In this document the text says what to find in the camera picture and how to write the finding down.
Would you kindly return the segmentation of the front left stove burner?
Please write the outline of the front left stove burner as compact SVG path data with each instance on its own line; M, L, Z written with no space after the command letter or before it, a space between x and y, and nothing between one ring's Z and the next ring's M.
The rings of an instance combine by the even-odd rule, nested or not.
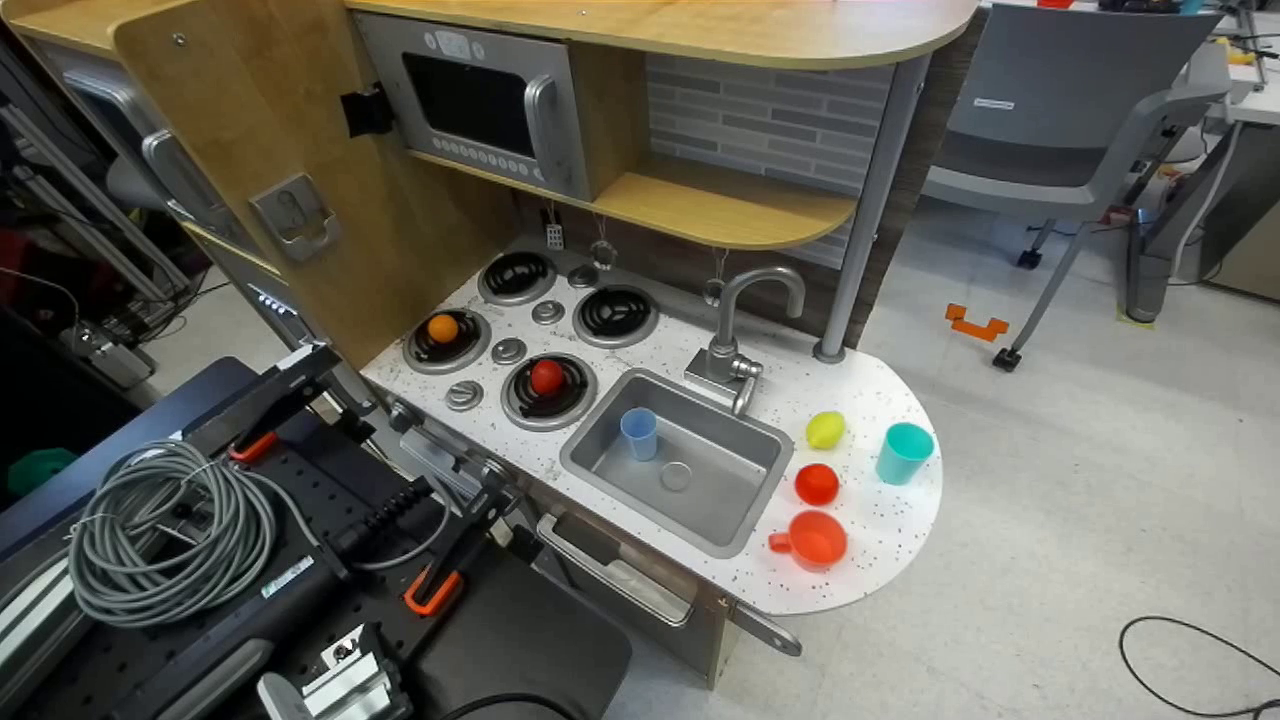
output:
M410 342L404 356L417 371L439 375L472 365L489 345L489 320L469 307L445 307L420 320Z

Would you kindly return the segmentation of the grey toy sink basin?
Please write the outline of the grey toy sink basin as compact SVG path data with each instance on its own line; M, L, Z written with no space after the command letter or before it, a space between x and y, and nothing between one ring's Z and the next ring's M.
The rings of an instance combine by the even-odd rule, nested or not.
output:
M627 410L652 410L662 419L652 461L626 447ZM793 441L780 427L641 368L626 371L560 447L568 474L717 561L750 544L787 461Z

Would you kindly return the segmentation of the back left stove burner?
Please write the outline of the back left stove burner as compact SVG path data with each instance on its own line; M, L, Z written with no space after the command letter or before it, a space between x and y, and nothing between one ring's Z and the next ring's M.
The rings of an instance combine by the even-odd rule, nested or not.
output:
M558 281L558 270L540 252L505 252L482 272L482 297L489 303L529 303L543 297Z

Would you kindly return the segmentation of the small blue cup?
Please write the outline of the small blue cup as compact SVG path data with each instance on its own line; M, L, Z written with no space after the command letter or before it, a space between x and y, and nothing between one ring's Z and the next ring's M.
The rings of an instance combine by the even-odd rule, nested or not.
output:
M657 455L657 441L662 441L662 419L652 410L627 410L621 416L621 437L626 437L626 447L637 455L637 461L652 461Z

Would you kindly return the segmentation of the grey office chair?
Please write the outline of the grey office chair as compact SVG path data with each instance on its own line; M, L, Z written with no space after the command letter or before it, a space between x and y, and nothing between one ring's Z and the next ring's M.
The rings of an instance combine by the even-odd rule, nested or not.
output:
M1083 232L1123 196L1151 141L1230 93L1212 15L1044 12L991 4L943 124L924 193L932 200L1035 221L1035 252L1077 224L1066 261L1019 338L991 356L1012 371L1083 249Z

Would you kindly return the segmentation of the stove burner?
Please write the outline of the stove burner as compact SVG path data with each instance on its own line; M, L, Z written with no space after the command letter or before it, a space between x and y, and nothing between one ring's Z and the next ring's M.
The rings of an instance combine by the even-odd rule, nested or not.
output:
M596 349L641 345L662 320L662 307L641 290L596 290L577 303L577 338Z
M445 307L420 320L410 342L404 356L417 371L439 375L472 365L489 345L489 320L469 307Z
M577 356L531 356L501 388L505 416L531 432L582 419L596 399L596 375Z
M505 252L482 272L482 297L489 303L529 303L543 297L558 281L558 270L540 252Z

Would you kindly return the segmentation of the black orange clamp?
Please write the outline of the black orange clamp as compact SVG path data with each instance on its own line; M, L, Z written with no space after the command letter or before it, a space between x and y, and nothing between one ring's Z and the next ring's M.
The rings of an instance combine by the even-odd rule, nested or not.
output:
M400 592L404 608L420 620L439 620L450 605L466 592L469 566L483 552L493 526L508 514L501 489L482 493L461 527L430 561L430 569Z

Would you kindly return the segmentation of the orange ball on burner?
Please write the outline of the orange ball on burner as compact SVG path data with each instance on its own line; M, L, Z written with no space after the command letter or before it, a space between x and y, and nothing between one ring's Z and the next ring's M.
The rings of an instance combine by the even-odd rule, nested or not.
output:
M461 320L451 320L450 314L445 314L445 316L434 316L434 320L425 324L425 338L430 338L430 345L456 345Z

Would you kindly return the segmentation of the front right stove burner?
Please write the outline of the front right stove burner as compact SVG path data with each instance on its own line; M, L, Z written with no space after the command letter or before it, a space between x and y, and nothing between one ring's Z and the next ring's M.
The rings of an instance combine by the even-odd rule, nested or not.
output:
M501 388L505 416L531 432L582 419L596 399L596 375L577 356L531 356Z

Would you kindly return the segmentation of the orange clamp on floor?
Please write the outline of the orange clamp on floor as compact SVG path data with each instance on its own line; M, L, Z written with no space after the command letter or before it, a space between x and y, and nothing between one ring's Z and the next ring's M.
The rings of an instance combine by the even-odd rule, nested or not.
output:
M1008 320L1002 316L989 316L989 320L972 320L967 316L967 303L950 303L943 307L943 320L955 338L972 338L972 342L986 342L986 345L998 345L1004 334L1008 334Z

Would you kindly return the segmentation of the small red ball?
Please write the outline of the small red ball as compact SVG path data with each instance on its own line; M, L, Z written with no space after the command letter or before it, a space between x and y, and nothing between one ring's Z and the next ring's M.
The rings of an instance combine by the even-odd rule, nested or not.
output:
M793 481L805 506L831 506L842 496L842 474L831 464L805 464Z

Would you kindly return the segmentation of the red ball on burner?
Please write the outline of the red ball on burner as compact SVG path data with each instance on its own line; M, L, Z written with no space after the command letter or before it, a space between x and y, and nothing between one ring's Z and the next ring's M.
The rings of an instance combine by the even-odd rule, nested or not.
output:
M536 359L529 368L529 393L531 397L558 397L564 388L564 365L560 359Z

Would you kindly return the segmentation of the teal plastic cup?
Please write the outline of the teal plastic cup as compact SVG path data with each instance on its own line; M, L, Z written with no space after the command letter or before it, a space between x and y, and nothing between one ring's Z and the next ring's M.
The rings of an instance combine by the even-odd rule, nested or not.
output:
M910 483L935 453L935 441L920 426L894 426L881 446L878 478L883 483Z

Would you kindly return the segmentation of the grey toy faucet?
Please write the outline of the grey toy faucet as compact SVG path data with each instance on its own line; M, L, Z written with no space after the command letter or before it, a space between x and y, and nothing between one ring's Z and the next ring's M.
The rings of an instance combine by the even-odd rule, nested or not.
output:
M793 320L805 316L808 290L795 270L787 265L750 270L723 283L712 342L684 368L693 386L719 393L736 416L750 413L766 371L766 365L741 349L741 334L736 334L741 297L758 283L780 283L787 291L787 316Z

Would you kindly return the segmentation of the toy microwave oven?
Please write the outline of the toy microwave oven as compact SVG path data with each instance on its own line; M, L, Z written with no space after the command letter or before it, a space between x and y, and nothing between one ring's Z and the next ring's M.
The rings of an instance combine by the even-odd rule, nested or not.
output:
M417 151L587 196L564 45L383 12L355 12L352 25Z

